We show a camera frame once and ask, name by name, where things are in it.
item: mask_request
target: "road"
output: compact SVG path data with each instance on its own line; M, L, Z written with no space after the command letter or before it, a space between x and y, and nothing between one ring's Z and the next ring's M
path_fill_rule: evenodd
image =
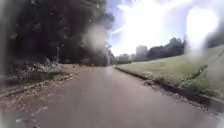
M219 128L218 118L142 83L111 67L96 68L67 83L69 86L58 94L61 98L35 115L35 122L23 115L24 121L15 125L27 128L34 125L39 128Z

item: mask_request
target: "lens flare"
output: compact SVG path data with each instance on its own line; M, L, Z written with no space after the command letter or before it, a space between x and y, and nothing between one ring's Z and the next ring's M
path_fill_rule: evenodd
M139 45L146 45L148 48L160 45L165 13L191 2L192 0L172 0L161 4L155 0L133 0L132 5L118 5L117 8L123 12L124 24L111 33L121 35L112 52L115 55L132 54Z
M195 7L189 11L187 16L189 55L192 57L202 55L206 38L216 31L218 24L218 17L212 10Z

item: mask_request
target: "sky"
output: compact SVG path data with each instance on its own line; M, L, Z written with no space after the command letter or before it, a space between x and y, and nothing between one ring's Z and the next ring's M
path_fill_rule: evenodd
M138 45L146 45L148 49L165 45L172 37L183 39L188 34L189 13L193 14L191 20L197 19L194 13L207 13L205 10L210 9L208 5L211 5L211 1L219 0L108 0L107 11L115 17L108 39L113 54L117 56L135 53ZM202 18L208 17L208 23L215 25L204 30L206 32L217 27L216 23L213 23L217 22L216 17L211 19L209 16L206 14ZM200 25L193 22L194 26L191 25L189 30L195 31L195 25L197 27L198 24Z

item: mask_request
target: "green lawn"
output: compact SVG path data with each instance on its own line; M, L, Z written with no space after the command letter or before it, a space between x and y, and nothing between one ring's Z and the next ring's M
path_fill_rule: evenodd
M188 56L177 56L147 62L119 65L119 68L154 79L164 78L178 86L201 94L224 99L224 45L209 49L201 59L189 60Z

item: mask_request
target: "paved path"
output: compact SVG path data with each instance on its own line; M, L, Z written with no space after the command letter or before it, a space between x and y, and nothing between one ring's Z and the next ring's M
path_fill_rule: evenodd
M68 84L60 100L35 116L40 128L219 128L216 117L113 68L96 68ZM17 127L32 128L27 120Z

